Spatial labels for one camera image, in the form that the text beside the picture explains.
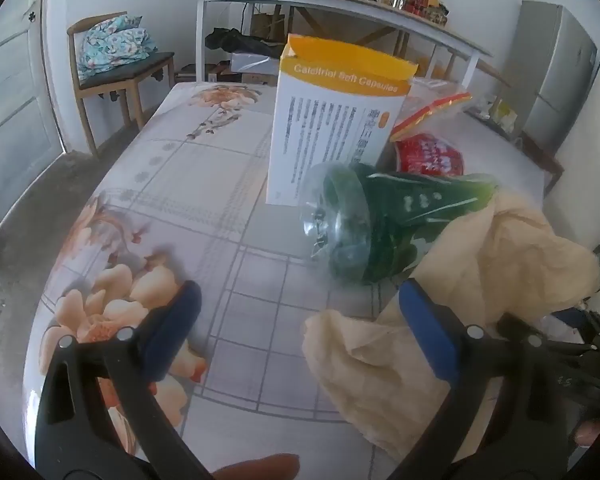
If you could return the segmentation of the operator hand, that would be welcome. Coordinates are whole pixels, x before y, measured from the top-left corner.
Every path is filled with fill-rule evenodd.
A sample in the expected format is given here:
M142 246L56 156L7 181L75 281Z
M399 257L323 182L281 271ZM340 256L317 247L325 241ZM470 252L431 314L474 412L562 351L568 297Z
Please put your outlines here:
M292 480L299 471L299 456L283 453L226 466L212 476L215 480Z

